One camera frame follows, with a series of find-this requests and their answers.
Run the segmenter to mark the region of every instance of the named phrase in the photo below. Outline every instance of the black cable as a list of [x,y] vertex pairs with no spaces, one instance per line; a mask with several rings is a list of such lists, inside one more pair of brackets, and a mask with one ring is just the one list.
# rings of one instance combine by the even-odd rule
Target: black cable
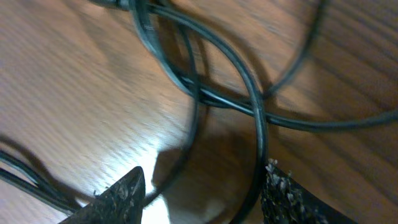
[[[249,116],[253,116],[256,125],[256,136],[257,136],[257,151],[256,151],[256,165],[253,173],[253,180],[249,188],[248,194],[244,199],[241,208],[234,216],[231,223],[240,223],[243,221],[245,216],[249,213],[252,206],[255,204],[262,181],[264,178],[264,165],[267,158],[267,123],[283,126],[286,128],[297,129],[302,131],[342,131],[346,129],[355,128],[367,128],[370,126],[385,124],[391,121],[398,120],[398,110],[384,112],[380,115],[373,116],[361,120],[352,121],[339,121],[339,122],[315,122],[315,121],[304,121],[298,119],[286,118],[277,114],[265,112],[263,99],[266,99],[274,95],[283,85],[289,82],[305,59],[306,54],[313,44],[315,37],[317,36],[317,29],[321,23],[321,18],[327,4],[327,0],[321,0],[315,18],[310,27],[310,32],[304,41],[301,51],[294,57],[290,65],[282,73],[279,81],[271,86],[269,89],[261,93],[254,81],[254,78],[250,74],[247,66],[241,60],[237,53],[217,35],[214,35],[212,31],[208,30],[201,23],[194,21],[186,15],[177,12],[173,5],[168,0],[159,0],[160,5],[150,4],[146,0],[104,0],[106,5],[113,5],[121,9],[130,10],[136,29],[139,34],[142,43],[145,47],[158,59],[165,73],[170,79],[186,94],[193,98],[192,118],[190,121],[190,127],[188,131],[188,137],[182,146],[182,152],[180,158],[172,167],[170,174],[167,176],[165,181],[157,188],[155,192],[147,195],[145,204],[149,204],[155,199],[162,191],[164,191],[183,170],[183,167],[188,160],[190,150],[195,140],[196,132],[198,129],[198,104],[203,103],[208,106],[215,106],[219,108],[229,108],[240,111]],[[160,17],[164,17],[176,23],[178,32],[182,37],[184,44],[188,51],[190,61],[190,71],[184,72],[174,65],[166,56],[162,50],[162,46],[159,42],[159,37],[151,24],[150,14],[156,14]],[[232,62],[235,68],[241,75],[244,84],[249,92],[249,99],[234,99],[219,93],[218,91],[210,88],[209,86],[200,83],[199,76],[196,71],[195,57],[193,55],[192,46],[188,39],[187,32],[193,30],[197,34],[200,34],[204,39],[211,42],[215,47],[219,48],[227,58]],[[6,162],[10,166],[15,167],[22,171],[34,184],[30,183],[14,176],[13,174],[0,170],[0,177],[9,182],[12,185],[28,192],[29,194],[37,197],[45,203],[62,210],[64,212],[72,212],[74,208],[67,205],[67,201],[64,197],[61,197],[60,193],[50,186],[44,179],[41,179],[36,173],[31,172],[30,168],[25,166],[22,162],[13,158],[7,157],[7,154],[0,154],[0,158],[3,162]]]

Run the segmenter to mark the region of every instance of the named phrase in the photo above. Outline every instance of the wooden surface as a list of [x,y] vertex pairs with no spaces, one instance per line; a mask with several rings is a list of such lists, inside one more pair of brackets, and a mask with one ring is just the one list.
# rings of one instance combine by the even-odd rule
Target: wooden surface
[[[174,3],[228,40],[260,80],[274,82],[300,47],[317,1]],[[138,165],[151,191],[178,156],[191,104],[141,44],[129,13],[83,0],[3,1],[0,12],[1,134],[23,144],[40,160],[32,163],[82,203]],[[397,14],[396,1],[332,1],[311,56],[267,110],[337,121],[398,107]],[[211,81],[245,94],[231,64],[203,45]],[[317,197],[359,223],[398,223],[397,123],[270,131],[270,156]],[[249,187],[254,149],[252,118],[210,108],[186,171],[142,222],[228,221]],[[0,198],[0,223],[65,218],[4,182]],[[256,205],[246,223],[261,220]]]

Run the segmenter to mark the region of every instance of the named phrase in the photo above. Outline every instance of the wooden table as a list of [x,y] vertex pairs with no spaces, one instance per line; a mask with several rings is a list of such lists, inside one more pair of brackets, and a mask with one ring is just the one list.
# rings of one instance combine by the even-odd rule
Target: wooden table
[[[275,82],[317,1],[174,3],[228,40],[260,80]],[[24,156],[9,152],[47,169],[83,204],[135,166],[147,192],[159,184],[185,139],[191,101],[144,48],[129,13],[83,0],[3,1],[0,12],[0,132],[26,147]],[[397,15],[388,0],[332,1],[310,56],[267,110],[337,121],[398,107]],[[246,94],[220,51],[203,48],[211,82]],[[319,134],[269,129],[270,156],[317,197],[359,223],[398,223],[397,123]],[[209,108],[187,169],[142,223],[228,221],[249,187],[254,150],[251,117]],[[4,182],[0,196],[1,223],[65,218]],[[261,220],[256,205],[246,223]]]

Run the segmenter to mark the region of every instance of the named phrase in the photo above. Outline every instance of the cable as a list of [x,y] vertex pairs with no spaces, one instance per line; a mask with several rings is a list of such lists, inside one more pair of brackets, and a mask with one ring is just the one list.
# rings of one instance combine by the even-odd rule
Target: cable
[[[188,161],[192,145],[195,141],[195,136],[198,129],[198,106],[199,103],[218,108],[227,108],[240,111],[244,114],[254,117],[256,126],[257,149],[256,149],[256,164],[253,172],[252,183],[249,191],[244,199],[243,204],[235,214],[231,223],[241,223],[251,208],[256,203],[260,194],[260,189],[264,180],[264,165],[268,153],[267,147],[267,124],[274,124],[290,129],[297,129],[301,131],[321,132],[321,131],[343,131],[347,129],[367,128],[375,125],[386,124],[398,120],[398,109],[387,111],[377,116],[366,119],[339,121],[339,122],[316,122],[304,121],[299,119],[287,118],[273,113],[268,113],[264,109],[263,100],[275,95],[282,86],[287,84],[294,75],[297,74],[298,69],[303,64],[305,56],[308,54],[316,36],[317,30],[322,21],[322,15],[327,0],[321,0],[318,4],[315,18],[310,26],[310,31],[303,42],[303,47],[298,54],[291,61],[290,65],[282,72],[282,75],[276,84],[261,93],[253,76],[249,72],[247,66],[238,54],[222,39],[215,35],[211,30],[207,29],[201,23],[189,18],[175,10],[174,6],[169,0],[158,0],[157,4],[151,4],[147,0],[104,0],[107,6],[112,5],[124,10],[129,10],[132,14],[133,21],[136,25],[139,38],[145,47],[157,58],[160,65],[164,69],[169,78],[186,94],[190,95],[193,103],[192,116],[190,126],[188,129],[188,136],[183,143],[182,151],[179,159],[172,167],[169,175],[165,181],[151,194],[146,196],[145,205],[148,205],[161,194],[172,181],[183,171],[186,162]],[[187,48],[190,70],[185,72],[178,66],[174,65],[162,50],[154,26],[151,23],[151,14],[164,17],[174,22],[177,26],[178,34],[182,37],[183,42]],[[209,86],[200,83],[199,74],[196,71],[195,56],[193,54],[192,46],[188,38],[188,32],[195,31],[202,38],[211,42],[215,47],[219,48],[221,52],[231,61],[234,67],[240,74],[245,87],[248,90],[249,98],[234,99],[232,97],[221,94],[220,92],[210,88]],[[71,208],[65,197],[62,197],[60,192],[53,188],[48,182],[42,179],[38,174],[33,172],[29,167],[1,151],[0,159],[6,164],[15,167],[27,176],[36,186],[16,177],[15,175],[0,170],[0,177],[10,184],[20,188],[21,190],[37,197],[41,201],[63,211],[73,212],[76,209]]]

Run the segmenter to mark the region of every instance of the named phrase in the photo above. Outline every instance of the tangled cable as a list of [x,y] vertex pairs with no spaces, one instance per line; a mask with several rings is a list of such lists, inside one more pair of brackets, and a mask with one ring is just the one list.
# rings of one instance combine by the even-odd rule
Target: tangled cable
[[[158,0],[156,4],[151,4],[148,2],[148,0],[92,1],[97,3],[106,3],[107,5],[111,4],[114,7],[129,10],[132,14],[137,33],[139,34],[142,43],[160,62],[164,72],[169,76],[169,78],[184,93],[193,98],[192,118],[190,121],[190,127],[188,129],[188,137],[182,146],[181,155],[172,167],[169,175],[165,178],[165,181],[154,192],[146,196],[144,205],[150,204],[159,194],[161,194],[179,175],[179,173],[183,170],[185,163],[188,161],[190,150],[194,144],[198,129],[199,103],[218,108],[234,109],[249,116],[253,116],[255,120],[257,151],[253,178],[246,198],[244,199],[244,202],[242,203],[238,212],[231,220],[231,223],[241,223],[259,197],[265,177],[264,166],[267,163],[268,123],[301,131],[322,132],[367,128],[370,126],[385,124],[398,120],[398,110],[384,112],[380,115],[366,119],[339,122],[316,122],[291,119],[269,113],[265,110],[263,101],[274,95],[283,85],[291,80],[297,73],[297,70],[303,64],[305,56],[308,54],[308,50],[312,46],[312,43],[317,36],[317,30],[320,26],[322,15],[326,5],[328,4],[327,0],[320,0],[310,31],[308,32],[299,53],[296,54],[290,65],[287,66],[284,72],[280,75],[281,78],[279,81],[264,93],[260,92],[254,77],[250,73],[246,64],[231,46],[229,46],[225,41],[223,41],[220,37],[215,35],[211,30],[207,29],[201,23],[189,18],[181,12],[178,12],[172,3],[169,2],[169,0]],[[162,49],[158,33],[152,25],[151,14],[158,15],[175,23],[178,34],[181,36],[188,52],[190,66],[190,70],[188,72],[183,71],[167,58],[166,53]],[[243,82],[249,93],[249,98],[237,100],[226,96],[200,82],[200,76],[195,65],[195,56],[193,54],[190,39],[188,37],[189,32],[192,31],[201,36],[203,39],[211,42],[231,61],[243,79]],[[41,201],[62,212],[73,213],[76,211],[77,208],[69,206],[70,202],[65,200],[59,191],[51,187],[47,182],[43,181],[40,176],[34,173],[29,167],[24,165],[23,162],[18,161],[5,152],[1,152],[0,159],[10,166],[19,168],[19,170],[23,171],[27,177],[31,177],[31,180],[35,186],[25,182],[22,179],[19,179],[3,169],[0,170],[2,180],[9,182],[10,184],[24,190],[28,194],[39,198]]]

